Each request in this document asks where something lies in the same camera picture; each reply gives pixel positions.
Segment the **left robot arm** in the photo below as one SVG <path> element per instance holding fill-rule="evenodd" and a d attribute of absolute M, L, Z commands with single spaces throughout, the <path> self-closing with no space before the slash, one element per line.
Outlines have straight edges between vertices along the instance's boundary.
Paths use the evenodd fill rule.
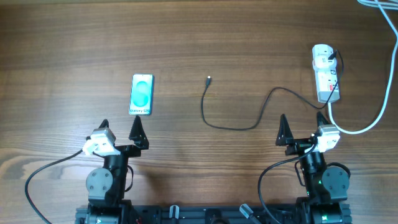
<path fill-rule="evenodd" d="M 126 187 L 128 172 L 133 172 L 128 160 L 141 156 L 141 151 L 149 148 L 149 141 L 144 132 L 139 116 L 134 118 L 129 145 L 115 145 L 116 136 L 109 128 L 109 121 L 104 119 L 99 128 L 94 129 L 86 138 L 83 152 L 104 159 L 103 166 L 90 172 L 86 178 L 88 207 L 76 212 L 76 223 L 140 223 L 141 217 L 132 202 L 124 194 L 132 188 Z"/>

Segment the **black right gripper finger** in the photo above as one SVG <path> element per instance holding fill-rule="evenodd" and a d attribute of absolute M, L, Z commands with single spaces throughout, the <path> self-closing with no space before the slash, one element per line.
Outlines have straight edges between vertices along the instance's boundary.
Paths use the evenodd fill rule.
<path fill-rule="evenodd" d="M 287 121 L 286 115 L 282 114 L 280 116 L 279 131 L 276 137 L 276 146 L 288 146 L 294 143 L 294 137 L 290 130 L 289 123 Z"/>
<path fill-rule="evenodd" d="M 329 125 L 330 122 L 324 117 L 321 111 L 317 112 L 317 126 Z"/>

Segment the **white charger plug adapter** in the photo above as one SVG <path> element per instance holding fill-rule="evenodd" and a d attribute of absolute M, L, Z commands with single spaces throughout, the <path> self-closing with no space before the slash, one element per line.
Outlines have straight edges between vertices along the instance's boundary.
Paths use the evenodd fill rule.
<path fill-rule="evenodd" d="M 336 60 L 329 59 L 327 55 L 318 55 L 313 59 L 313 69 L 318 72 L 321 70 L 334 70 L 336 68 Z"/>

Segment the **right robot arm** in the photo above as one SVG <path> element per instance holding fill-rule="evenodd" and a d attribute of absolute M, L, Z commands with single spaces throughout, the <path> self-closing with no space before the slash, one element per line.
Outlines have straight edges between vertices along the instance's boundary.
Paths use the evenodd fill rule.
<path fill-rule="evenodd" d="M 350 170 L 338 162 L 326 163 L 324 153 L 333 149 L 340 140 L 340 131 L 329 123 L 321 112 L 317 113 L 317 130 L 308 138 L 295 139 L 285 114 L 280 116 L 279 132 L 275 144 L 286 146 L 287 156 L 299 156 L 296 169 L 306 197 L 296 200 L 299 223 L 349 224 L 353 222 L 348 199 Z"/>

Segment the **light blue Galaxy smartphone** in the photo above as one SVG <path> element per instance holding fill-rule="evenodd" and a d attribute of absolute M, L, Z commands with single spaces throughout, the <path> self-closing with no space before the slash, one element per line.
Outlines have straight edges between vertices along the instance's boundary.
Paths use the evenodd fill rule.
<path fill-rule="evenodd" d="M 132 76 L 129 114 L 152 114 L 152 102 L 154 94 L 153 74 L 134 74 Z"/>

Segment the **white power strip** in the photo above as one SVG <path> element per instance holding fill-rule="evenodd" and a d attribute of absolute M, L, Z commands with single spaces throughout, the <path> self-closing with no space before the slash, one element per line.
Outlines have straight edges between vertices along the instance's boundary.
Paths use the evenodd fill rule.
<path fill-rule="evenodd" d="M 312 48 L 313 59 L 318 55 L 327 55 L 329 59 L 337 59 L 335 51 L 332 47 L 326 44 L 317 44 Z M 340 93 L 337 86 L 337 72 L 336 68 L 334 70 L 321 70 L 314 71 L 315 82 L 317 88 L 317 98 L 320 103 L 333 103 L 340 99 Z"/>

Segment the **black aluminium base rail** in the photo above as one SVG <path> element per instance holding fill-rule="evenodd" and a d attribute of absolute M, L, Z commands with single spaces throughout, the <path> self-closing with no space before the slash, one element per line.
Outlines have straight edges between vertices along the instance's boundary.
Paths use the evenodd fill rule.
<path fill-rule="evenodd" d="M 304 204 L 274 204 L 251 207 L 246 215 L 234 207 L 161 207 L 157 205 L 128 208 L 79 208 L 75 223 L 352 223 L 348 204 L 306 206 Z"/>

